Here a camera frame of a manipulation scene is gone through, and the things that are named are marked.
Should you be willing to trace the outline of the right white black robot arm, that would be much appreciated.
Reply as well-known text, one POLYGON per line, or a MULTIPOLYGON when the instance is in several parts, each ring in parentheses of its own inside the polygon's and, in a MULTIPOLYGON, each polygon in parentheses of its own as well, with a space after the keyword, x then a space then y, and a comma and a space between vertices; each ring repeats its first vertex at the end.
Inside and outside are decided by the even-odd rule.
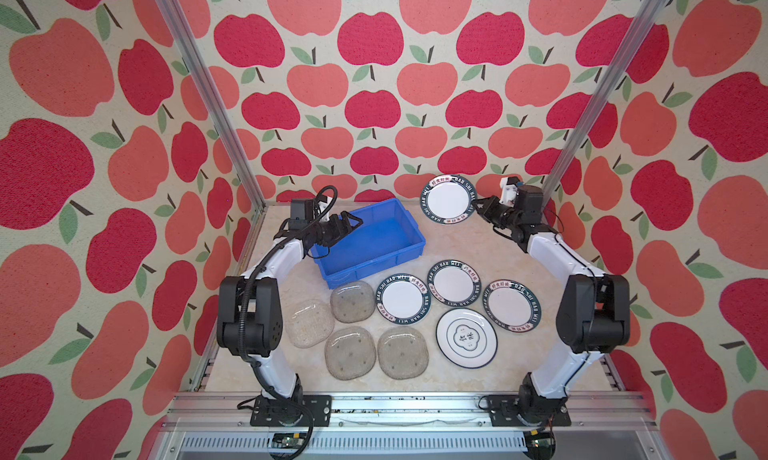
POLYGON ((560 232, 542 223, 541 201, 520 194, 512 204, 496 196, 472 204, 495 233, 515 242, 564 287, 555 319, 559 342, 526 374, 516 402, 518 416, 537 424, 563 409, 572 384, 588 367, 628 342, 629 283, 585 260, 560 232))

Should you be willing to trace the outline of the clear glass plate top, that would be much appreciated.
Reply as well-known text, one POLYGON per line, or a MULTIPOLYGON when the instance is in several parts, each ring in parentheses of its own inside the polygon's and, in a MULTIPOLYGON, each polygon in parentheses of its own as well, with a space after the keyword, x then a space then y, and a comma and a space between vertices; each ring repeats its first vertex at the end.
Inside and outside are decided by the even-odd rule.
POLYGON ((365 281, 354 281, 334 289, 330 306, 333 316, 342 323, 368 319, 375 310, 373 288, 365 281))

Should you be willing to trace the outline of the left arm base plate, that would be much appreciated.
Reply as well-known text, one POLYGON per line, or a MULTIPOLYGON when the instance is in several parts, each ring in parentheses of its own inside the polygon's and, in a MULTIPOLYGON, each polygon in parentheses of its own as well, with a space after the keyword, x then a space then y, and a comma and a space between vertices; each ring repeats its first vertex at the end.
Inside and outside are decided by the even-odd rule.
POLYGON ((304 395, 301 405, 259 395, 250 418, 254 427, 328 427, 331 395, 304 395))

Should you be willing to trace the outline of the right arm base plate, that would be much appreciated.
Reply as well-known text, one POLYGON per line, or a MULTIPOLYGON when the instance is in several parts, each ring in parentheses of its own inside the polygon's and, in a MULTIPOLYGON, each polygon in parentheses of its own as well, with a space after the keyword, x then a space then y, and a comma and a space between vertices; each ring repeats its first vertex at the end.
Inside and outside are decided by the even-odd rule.
POLYGON ((485 395, 478 406, 488 412, 494 427, 558 427, 572 425, 566 398, 549 399, 537 395, 485 395))

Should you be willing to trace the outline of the blue plastic bin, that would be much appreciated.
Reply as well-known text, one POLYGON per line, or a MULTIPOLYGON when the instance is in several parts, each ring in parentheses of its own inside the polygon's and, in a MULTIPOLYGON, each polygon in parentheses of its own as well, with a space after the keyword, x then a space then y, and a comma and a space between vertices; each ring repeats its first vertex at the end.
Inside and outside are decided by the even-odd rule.
POLYGON ((426 239, 413 215, 392 198, 351 212, 363 219, 356 236, 336 248, 314 246, 311 255, 330 289, 422 256, 426 239))

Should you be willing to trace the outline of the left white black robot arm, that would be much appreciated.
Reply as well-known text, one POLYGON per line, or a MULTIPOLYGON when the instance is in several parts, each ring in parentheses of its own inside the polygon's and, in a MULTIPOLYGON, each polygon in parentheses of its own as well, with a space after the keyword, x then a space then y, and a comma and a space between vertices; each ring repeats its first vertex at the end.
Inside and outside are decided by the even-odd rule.
POLYGON ((348 211, 293 214, 282 222, 261 260, 244 274, 222 281, 217 344, 251 367, 265 397, 298 403, 302 395, 298 374, 279 348, 284 326, 279 281, 312 247, 332 248, 363 224, 348 211))

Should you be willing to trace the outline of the clear glass plate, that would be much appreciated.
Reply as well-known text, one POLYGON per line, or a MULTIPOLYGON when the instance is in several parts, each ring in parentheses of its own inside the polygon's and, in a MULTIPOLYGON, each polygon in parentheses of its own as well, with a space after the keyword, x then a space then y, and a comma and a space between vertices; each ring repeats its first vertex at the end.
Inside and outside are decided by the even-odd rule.
POLYGON ((334 289, 330 306, 333 316, 342 323, 368 319, 375 310, 373 288, 365 281, 354 281, 334 289))
POLYGON ((366 375, 377 359, 372 335, 359 326, 334 332, 326 341, 324 355, 329 373, 342 381, 366 375))
POLYGON ((429 365, 429 351, 424 336, 415 328, 398 326, 385 331, 377 343, 381 370, 395 380, 420 376, 429 365))
POLYGON ((307 300, 288 309, 285 328, 295 347, 308 349, 333 333, 335 317, 327 303, 307 300))

